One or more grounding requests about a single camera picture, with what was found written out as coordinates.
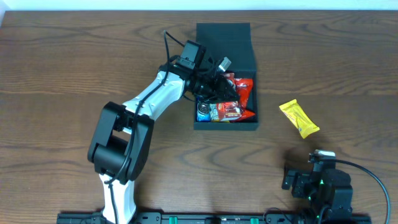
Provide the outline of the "blue Oreo cookie pack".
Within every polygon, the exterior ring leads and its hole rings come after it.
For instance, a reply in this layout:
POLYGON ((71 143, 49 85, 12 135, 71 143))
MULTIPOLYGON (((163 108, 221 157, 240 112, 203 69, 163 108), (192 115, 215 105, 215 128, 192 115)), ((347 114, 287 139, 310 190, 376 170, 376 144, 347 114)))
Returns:
POLYGON ((197 122, 210 122, 210 106, 208 103, 202 102, 200 97, 197 97, 197 122))

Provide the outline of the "red Hello Panda box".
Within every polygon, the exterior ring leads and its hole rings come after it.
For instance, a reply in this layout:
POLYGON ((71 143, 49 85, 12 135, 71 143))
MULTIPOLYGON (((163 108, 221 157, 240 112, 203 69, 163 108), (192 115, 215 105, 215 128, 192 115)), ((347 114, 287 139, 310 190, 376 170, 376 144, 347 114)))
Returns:
MULTIPOLYGON (((235 89, 234 84, 234 73, 224 73, 223 76, 227 79, 229 84, 235 89)), ((238 108, 238 101, 230 101, 225 103, 217 103, 219 122, 234 121, 240 117, 240 111, 238 108)))

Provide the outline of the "red jerky snack bag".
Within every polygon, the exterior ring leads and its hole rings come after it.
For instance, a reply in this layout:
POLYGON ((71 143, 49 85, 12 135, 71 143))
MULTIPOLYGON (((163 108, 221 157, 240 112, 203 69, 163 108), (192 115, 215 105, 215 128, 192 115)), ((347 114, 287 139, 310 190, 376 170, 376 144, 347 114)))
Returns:
POLYGON ((251 118, 255 115, 255 112, 247 109, 248 99, 253 88, 253 80, 250 78, 235 78, 234 84, 236 93, 240 96, 240 99, 238 101, 240 117, 234 120, 234 122, 237 123, 238 121, 251 118))

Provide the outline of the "dark green box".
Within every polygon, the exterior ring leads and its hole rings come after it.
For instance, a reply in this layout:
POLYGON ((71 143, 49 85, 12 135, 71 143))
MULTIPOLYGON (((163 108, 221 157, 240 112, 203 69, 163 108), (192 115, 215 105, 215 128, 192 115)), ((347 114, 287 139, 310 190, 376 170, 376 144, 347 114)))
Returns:
POLYGON ((255 131, 259 127, 259 107, 257 99, 257 66, 251 42, 249 23, 198 23, 196 41, 204 45, 216 59, 228 57, 229 72, 238 78, 253 80, 253 88, 248 98, 247 109, 254 116, 235 123, 193 122, 195 130, 255 131))

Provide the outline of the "yellow snack bar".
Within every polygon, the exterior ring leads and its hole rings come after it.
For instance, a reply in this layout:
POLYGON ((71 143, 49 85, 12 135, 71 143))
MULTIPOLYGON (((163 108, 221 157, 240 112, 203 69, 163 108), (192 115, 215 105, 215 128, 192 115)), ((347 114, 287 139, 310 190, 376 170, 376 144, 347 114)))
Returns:
POLYGON ((303 139, 320 130, 320 128, 305 114, 296 99, 280 105, 279 109, 297 128, 303 139))

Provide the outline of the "yellow seed snack bag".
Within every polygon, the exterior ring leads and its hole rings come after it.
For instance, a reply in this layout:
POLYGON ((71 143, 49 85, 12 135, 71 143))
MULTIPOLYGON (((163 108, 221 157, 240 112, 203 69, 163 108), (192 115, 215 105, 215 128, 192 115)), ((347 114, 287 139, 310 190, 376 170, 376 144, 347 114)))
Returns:
POLYGON ((220 120, 217 104, 209 104, 209 114, 211 122, 218 122, 220 120))

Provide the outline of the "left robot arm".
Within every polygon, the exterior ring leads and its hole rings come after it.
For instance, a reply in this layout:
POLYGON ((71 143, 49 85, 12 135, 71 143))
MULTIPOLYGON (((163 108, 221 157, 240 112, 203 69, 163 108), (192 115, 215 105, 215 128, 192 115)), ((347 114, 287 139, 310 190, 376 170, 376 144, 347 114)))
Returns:
POLYGON ((134 182, 149 154, 154 123, 186 91, 206 103, 237 101, 238 94, 215 68, 187 68, 170 62, 135 98, 101 110, 88 160, 104 187, 106 223, 129 223, 136 214, 134 182))

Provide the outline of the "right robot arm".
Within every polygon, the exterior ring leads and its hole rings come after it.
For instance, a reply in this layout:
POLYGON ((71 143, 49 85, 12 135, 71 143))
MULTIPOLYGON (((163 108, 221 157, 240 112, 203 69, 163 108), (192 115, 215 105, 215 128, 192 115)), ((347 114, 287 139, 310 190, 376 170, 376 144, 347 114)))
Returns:
POLYGON ((290 219, 292 223, 372 223, 369 216, 353 214, 351 177, 341 170, 307 172, 286 168, 282 189, 291 190, 293 197, 306 199, 309 204, 290 219))

